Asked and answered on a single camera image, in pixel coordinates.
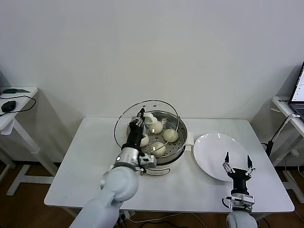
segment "cable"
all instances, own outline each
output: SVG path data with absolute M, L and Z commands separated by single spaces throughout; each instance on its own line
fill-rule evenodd
M 228 208 L 228 209 L 230 208 L 230 207 L 228 207 L 227 204 L 224 202 L 224 198 L 222 198 L 222 204 L 223 204 L 226 208 Z
M 268 227 L 271 228 L 269 222 L 265 218 L 263 218 L 263 220 L 267 223 Z
M 172 224 L 172 223 L 170 223 L 170 222 L 168 222 L 168 221 L 163 221 L 163 222 L 145 222 L 145 223 L 143 223 L 139 228 L 142 228 L 144 225 L 146 225 L 146 224 L 161 224 L 161 223 L 168 223 L 169 225 L 171 225 L 171 226 L 173 226 L 173 227 L 177 227 L 177 228 L 189 228 L 189 227 L 180 227 L 180 226 L 176 226 L 176 225 L 174 225 L 174 224 Z
M 301 175 L 301 177 L 304 178 L 303 174 L 300 172 L 300 163 L 298 164 L 298 172 L 299 172 L 299 174 Z
M 302 222 L 304 222 L 304 219 L 302 219 L 302 217 L 298 214 L 298 212 L 294 211 L 295 214 L 300 218 L 300 220 L 302 220 Z
M 176 216 L 176 215 L 180 215 L 181 213 L 177 213 L 177 214 L 174 214 L 174 215 L 168 215 L 168 216 L 165 216 L 163 218 L 156 218 L 156 219 L 149 219 L 149 220 L 143 220 L 143 221 L 133 221 L 131 220 L 131 218 L 129 218 L 129 220 L 131 222 L 134 222 L 134 223 L 138 223 L 138 222 L 149 222 L 149 221 L 156 221 L 156 220 L 162 220 L 162 219 L 165 219 L 165 218 L 168 218 L 168 217 L 172 217 L 172 216 Z
M 205 225 L 205 223 L 204 223 L 196 214 L 194 214 L 194 213 L 191 213 L 191 214 L 194 215 L 195 217 L 197 217 L 198 220 L 203 224 L 203 226 L 204 226 L 205 228 L 208 228 L 208 227 Z
M 29 99 L 32 99 L 32 100 L 34 101 L 34 104 L 33 104 L 30 108 L 28 108 L 28 109 L 20 110 L 20 111 L 13 111 L 13 112 L 7 112 L 7 113 L 0 114 L 0 116 L 3 116 L 3 115 L 8 114 L 8 113 L 21 113 L 21 112 L 26 112 L 26 111 L 28 111 L 28 110 L 31 110 L 31 109 L 34 107 L 34 105 L 36 104 L 36 100 L 35 100 L 34 98 L 29 97 L 29 96 L 26 96 L 26 95 L 14 96 L 14 97 L 0 97 L 0 99 L 8 100 L 8 99 L 20 98 L 20 97 L 27 97 L 27 98 L 29 98 Z
M 276 136 L 277 133 L 280 132 L 281 128 L 283 127 L 283 125 L 285 124 L 285 121 L 289 118 L 289 116 L 287 116 L 285 118 L 285 120 L 283 121 L 283 123 L 281 124 L 281 126 L 277 129 L 277 131 L 275 132 L 274 136 L 272 136 L 271 141 L 273 141 L 274 137 Z
M 127 223 L 125 222 L 125 219 L 123 220 L 123 223 L 125 225 L 125 228 L 128 228 Z

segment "desk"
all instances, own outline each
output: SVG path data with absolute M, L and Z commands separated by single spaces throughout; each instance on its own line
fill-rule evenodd
M 273 103 L 277 106 L 279 111 L 283 113 L 286 117 L 290 114 L 293 114 L 293 110 L 288 105 L 289 97 L 278 97 L 275 96 L 272 99 Z M 273 164 L 273 166 L 276 166 L 278 163 L 280 163 L 286 155 L 291 153 L 297 153 L 297 150 L 295 147 L 297 144 L 303 139 L 304 137 L 304 123 L 299 118 L 294 118 L 289 121 L 294 128 L 296 129 L 296 132 L 292 133 L 285 142 L 273 153 L 270 155 L 270 160 Z M 289 171 L 283 171 L 283 174 L 285 178 L 287 179 L 287 182 L 284 182 L 284 186 L 286 189 L 291 189 L 294 191 L 296 197 L 298 198 L 300 203 L 304 203 L 304 194 L 300 190 L 300 188 L 297 186 L 294 178 L 292 177 L 291 173 Z
M 0 87 L 0 91 L 3 91 L 8 87 Z M 16 96 L 22 96 L 26 95 L 28 97 L 33 97 L 38 89 L 36 87 L 14 87 L 16 89 L 25 89 L 29 91 L 29 93 L 16 93 L 16 94 L 1 94 L 1 97 L 8 98 L 8 97 L 16 97 Z M 10 101 L 10 100 L 16 100 L 16 108 L 14 111 L 20 111 L 28 102 L 29 98 L 27 97 L 20 97 L 15 99 L 0 99 L 0 106 L 2 106 L 4 103 Z M 15 119 L 15 116 L 18 113 L 10 113 L 5 114 L 0 117 L 0 131 L 1 134 L 3 134 L 3 131 L 6 130 L 7 127 L 12 126 L 19 134 L 20 136 L 25 140 L 26 148 L 31 152 L 31 154 L 52 174 L 55 175 L 58 168 L 54 165 L 54 163 L 49 159 L 49 157 L 41 152 L 41 149 L 39 146 L 35 143 L 35 141 L 30 137 L 30 135 L 23 129 L 23 127 L 18 123 L 18 121 Z M 0 175 L 0 180 L 3 178 L 5 173 L 9 168 L 14 168 L 15 165 L 10 161 L 10 159 L 3 153 L 0 153 L 0 160 L 4 161 L 4 163 L 7 165 L 4 172 Z M 36 176 L 26 176 L 26 172 L 30 168 L 30 165 L 24 165 L 19 172 L 18 176 L 15 178 L 14 182 L 12 183 L 11 187 L 9 188 L 7 195 L 14 195 L 15 191 L 17 190 L 18 186 L 22 182 L 26 183 L 47 183 L 50 184 L 53 180 L 53 177 L 36 177 Z
M 46 205 L 82 208 L 97 195 L 101 176 L 120 152 L 113 137 L 116 120 L 102 117 L 82 120 L 45 197 Z M 256 167 L 247 183 L 248 191 L 256 199 L 253 213 L 294 211 L 292 201 L 248 121 L 183 119 L 183 122 L 193 132 L 195 140 L 205 133 L 223 133 L 237 139 L 248 150 Z M 180 159 L 181 165 L 168 175 L 139 176 L 136 195 L 124 202 L 121 210 L 229 212 L 221 199 L 230 194 L 232 182 L 207 175 L 195 162 L 192 152 L 184 153 Z

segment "white standing desk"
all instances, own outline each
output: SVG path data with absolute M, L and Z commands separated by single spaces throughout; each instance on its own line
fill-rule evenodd
M 44 203 L 50 206 L 82 208 L 100 191 L 100 179 L 120 152 L 113 130 L 116 118 L 86 117 L 59 167 Z M 247 150 L 256 171 L 247 182 L 255 197 L 253 213 L 294 211 L 282 182 L 256 134 L 246 120 L 183 119 L 194 140 L 205 133 L 223 133 L 238 140 Z M 181 165 L 168 175 L 139 175 L 136 195 L 123 203 L 122 210 L 229 212 L 221 199 L 230 195 L 232 182 L 216 180 L 196 164 L 193 153 L 180 158 Z
M 288 115 L 294 113 L 294 111 L 291 110 L 288 105 L 289 97 L 275 96 L 272 101 L 284 116 L 287 117 Z M 304 123 L 300 118 L 291 119 L 289 122 L 294 126 L 296 131 L 291 133 L 285 142 L 276 151 L 271 153 L 269 158 L 273 166 L 276 166 L 278 163 L 280 163 L 290 152 L 293 154 L 298 154 L 295 147 L 304 137 Z M 291 173 L 289 171 L 283 171 L 283 174 L 287 179 L 287 182 L 283 182 L 285 188 L 293 190 L 299 202 L 304 203 L 304 194 L 302 193 L 299 186 L 295 184 L 296 181 L 292 177 Z
M 0 91 L 3 91 L 8 87 L 0 87 Z M 12 97 L 12 99 L 0 99 L 0 107 L 11 100 L 16 101 L 16 108 L 14 111 L 20 111 L 29 101 L 34 102 L 32 99 L 28 97 L 33 97 L 38 89 L 36 87 L 13 87 L 15 89 L 24 89 L 29 91 L 29 93 L 16 93 L 16 94 L 1 94 L 0 97 L 8 98 Z M 26 95 L 28 97 L 19 97 L 13 98 L 16 96 Z M 41 151 L 40 147 L 35 143 L 35 141 L 30 137 L 30 135 L 24 130 L 24 128 L 19 124 L 19 122 L 15 119 L 15 116 L 19 113 L 10 113 L 0 116 L 0 132 L 5 131 L 5 129 L 9 126 L 12 126 L 24 139 L 26 148 L 31 152 L 31 154 L 54 176 L 58 170 L 56 165 L 51 161 L 51 159 Z M 15 164 L 3 153 L 0 152 L 0 160 L 3 161 L 7 166 L 5 170 L 0 175 L 0 180 L 4 177 L 9 168 L 14 168 Z M 53 177 L 39 177 L 39 176 L 27 176 L 25 175 L 29 170 L 30 165 L 24 165 L 9 188 L 7 195 L 14 195 L 18 186 L 22 182 L 26 183 L 45 183 L 50 184 L 53 180 Z

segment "metal rim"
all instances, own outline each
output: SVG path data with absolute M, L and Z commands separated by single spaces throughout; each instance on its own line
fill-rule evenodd
M 169 141 L 174 137 L 175 133 L 177 132 L 177 129 L 179 128 L 179 124 L 180 124 L 180 118 L 179 118 L 179 115 L 178 115 L 177 111 L 175 110 L 175 108 L 174 108 L 171 104 L 169 104 L 168 102 L 165 102 L 165 101 L 162 101 L 162 100 L 145 100 L 145 101 L 141 101 L 141 102 L 138 102 L 138 103 L 133 104 L 132 106 L 130 106 L 127 110 L 125 110 L 125 111 L 119 116 L 118 120 L 116 121 L 116 124 L 115 124 L 115 127 L 114 127 L 114 139 L 115 139 L 116 144 L 117 144 L 120 148 L 121 148 L 122 146 L 118 143 L 117 138 L 116 138 L 116 127 L 117 127 L 117 124 L 118 124 L 119 120 L 122 118 L 122 116 L 123 116 L 126 112 L 128 112 L 128 111 L 129 111 L 131 108 L 133 108 L 134 106 L 139 105 L 139 104 L 142 104 L 142 103 L 144 103 L 144 102 L 150 102 L 150 101 L 156 101 L 156 102 L 165 103 L 165 104 L 169 105 L 169 106 L 175 111 L 175 113 L 176 113 L 176 118 L 177 118 L 177 126 L 176 126 L 176 129 L 175 129 L 174 134 L 173 134 L 172 137 L 169 139 Z

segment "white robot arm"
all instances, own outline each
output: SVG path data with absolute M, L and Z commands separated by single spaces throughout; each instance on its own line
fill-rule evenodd
M 119 217 L 122 203 L 132 198 L 138 189 L 138 170 L 145 171 L 145 167 L 156 167 L 153 155 L 141 152 L 140 143 L 144 137 L 144 109 L 129 123 L 130 133 L 127 142 L 122 146 L 111 170 L 104 175 L 101 192 L 97 197 L 83 207 L 70 228 L 113 228 Z M 254 204 L 254 197 L 247 192 L 246 181 L 251 178 L 252 162 L 248 157 L 248 170 L 231 168 L 229 156 L 225 158 L 223 167 L 229 177 L 233 179 L 233 190 L 230 206 L 233 211 L 227 216 L 228 228 L 257 228 L 255 219 L 248 214 Z
M 111 170 L 104 175 L 101 192 L 87 202 L 71 228 L 113 228 L 122 203 L 132 198 L 138 189 L 138 170 L 156 167 L 153 155 L 143 154 L 140 143 L 144 137 L 144 109 L 129 123 L 130 133 Z

